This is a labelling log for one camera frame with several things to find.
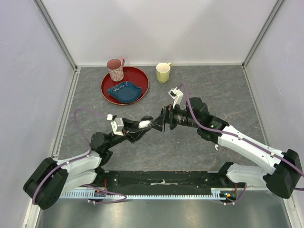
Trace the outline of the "white earbud charging case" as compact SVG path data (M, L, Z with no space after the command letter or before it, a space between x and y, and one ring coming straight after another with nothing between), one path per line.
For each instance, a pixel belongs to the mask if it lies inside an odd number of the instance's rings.
M139 124L138 124L138 128L139 128L139 129L147 128L147 127L150 126L150 124L151 124L151 121L150 121L150 120L140 121Z

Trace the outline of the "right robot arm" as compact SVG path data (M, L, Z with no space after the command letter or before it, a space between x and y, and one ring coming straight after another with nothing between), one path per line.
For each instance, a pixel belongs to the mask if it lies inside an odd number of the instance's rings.
M217 176L218 183L223 187L240 182L266 186L275 195L288 199L303 174L296 151L288 149L284 152L271 148L242 134L232 125L211 115L207 105L198 97L190 98L184 110L178 104L164 106L150 127L164 132L166 124L171 130L177 125L194 127L202 139L213 142L215 146L234 150L256 164L242 166L226 162L222 167L223 172Z

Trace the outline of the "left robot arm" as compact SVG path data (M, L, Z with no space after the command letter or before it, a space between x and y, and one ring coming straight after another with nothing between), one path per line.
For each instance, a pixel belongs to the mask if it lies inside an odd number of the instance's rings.
M89 150L81 155L65 160L44 159L23 186L24 192L34 205L48 209L59 197L77 187L92 184L99 187L104 182L102 166L112 156L111 147L128 140L139 140L150 130L153 118L145 116L140 121L131 121L108 114L112 131L94 133L89 142Z

